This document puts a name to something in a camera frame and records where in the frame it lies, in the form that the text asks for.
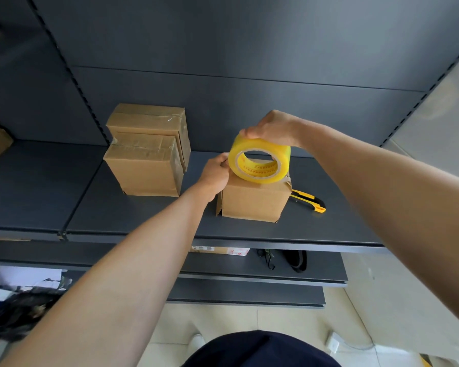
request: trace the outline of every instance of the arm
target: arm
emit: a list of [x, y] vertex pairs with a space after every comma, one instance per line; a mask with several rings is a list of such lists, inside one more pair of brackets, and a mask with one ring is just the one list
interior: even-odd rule
[[202, 213], [226, 186], [227, 154], [95, 264], [0, 364], [135, 366], [187, 256]]
[[279, 111], [241, 134], [312, 154], [384, 245], [459, 318], [459, 178]]

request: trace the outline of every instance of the person's right arm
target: person's right arm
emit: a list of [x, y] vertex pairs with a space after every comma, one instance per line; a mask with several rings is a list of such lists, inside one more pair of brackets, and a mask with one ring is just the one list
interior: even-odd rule
[[459, 178], [276, 110], [241, 134], [312, 154], [384, 245], [459, 318]]

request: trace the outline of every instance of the packing tape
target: packing tape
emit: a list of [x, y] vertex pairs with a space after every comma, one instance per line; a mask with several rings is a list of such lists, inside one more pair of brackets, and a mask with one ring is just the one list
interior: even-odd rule
[[[245, 152], [261, 151], [273, 157], [271, 162], [255, 162]], [[238, 134], [229, 152], [228, 163], [240, 178], [259, 184], [275, 183], [287, 175], [291, 147], [277, 145], [263, 139], [246, 139]]]

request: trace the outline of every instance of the person's left hand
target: person's left hand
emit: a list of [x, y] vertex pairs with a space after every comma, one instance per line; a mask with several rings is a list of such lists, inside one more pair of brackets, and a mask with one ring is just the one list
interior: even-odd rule
[[227, 159], [228, 153], [221, 153], [219, 156], [208, 160], [202, 170], [202, 175], [197, 184], [201, 186], [204, 192], [207, 192], [208, 202], [211, 202], [228, 183], [230, 166]]

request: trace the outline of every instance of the white shoe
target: white shoe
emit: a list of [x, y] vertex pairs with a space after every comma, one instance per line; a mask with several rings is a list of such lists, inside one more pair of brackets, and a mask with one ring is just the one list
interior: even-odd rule
[[187, 345], [187, 353], [185, 355], [185, 359], [189, 359], [192, 354], [194, 354], [204, 345], [206, 345], [206, 340], [204, 340], [201, 334], [192, 336], [192, 339], [190, 339], [189, 344]]

